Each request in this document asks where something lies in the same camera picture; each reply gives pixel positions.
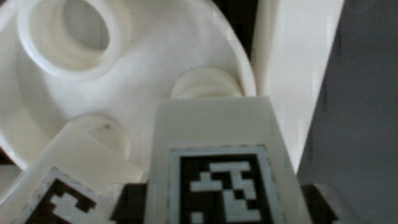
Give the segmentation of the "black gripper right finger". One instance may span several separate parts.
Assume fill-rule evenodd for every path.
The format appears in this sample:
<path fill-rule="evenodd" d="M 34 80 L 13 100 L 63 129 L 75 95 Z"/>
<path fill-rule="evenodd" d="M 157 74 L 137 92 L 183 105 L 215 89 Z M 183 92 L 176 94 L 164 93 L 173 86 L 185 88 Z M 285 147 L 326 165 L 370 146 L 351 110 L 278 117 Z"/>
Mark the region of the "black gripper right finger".
<path fill-rule="evenodd" d="M 336 188 L 324 184 L 301 186 L 313 224 L 356 224 L 356 215 Z"/>

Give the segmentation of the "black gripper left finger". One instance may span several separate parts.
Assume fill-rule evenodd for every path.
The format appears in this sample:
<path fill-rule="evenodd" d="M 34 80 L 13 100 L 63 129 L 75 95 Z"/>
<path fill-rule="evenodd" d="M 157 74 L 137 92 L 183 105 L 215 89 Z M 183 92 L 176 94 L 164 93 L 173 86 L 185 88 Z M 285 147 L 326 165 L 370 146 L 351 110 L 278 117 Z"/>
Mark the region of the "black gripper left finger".
<path fill-rule="evenodd" d="M 144 224 L 148 184 L 128 183 L 123 187 L 111 220 L 116 224 Z"/>

